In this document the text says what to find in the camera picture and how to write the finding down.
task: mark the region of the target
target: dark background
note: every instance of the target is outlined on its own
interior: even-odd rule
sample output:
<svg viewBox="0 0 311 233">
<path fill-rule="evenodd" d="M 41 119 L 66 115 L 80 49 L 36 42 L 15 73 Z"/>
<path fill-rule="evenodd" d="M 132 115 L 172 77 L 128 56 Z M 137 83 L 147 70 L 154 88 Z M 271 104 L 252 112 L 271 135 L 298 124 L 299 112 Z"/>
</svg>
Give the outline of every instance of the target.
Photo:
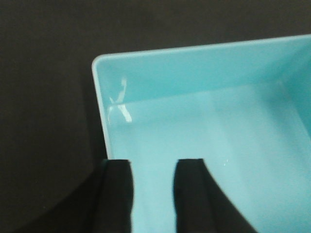
<svg viewBox="0 0 311 233">
<path fill-rule="evenodd" d="M 97 55 L 307 33 L 310 0 L 0 1 L 0 232 L 51 210 L 106 156 Z"/>
</svg>

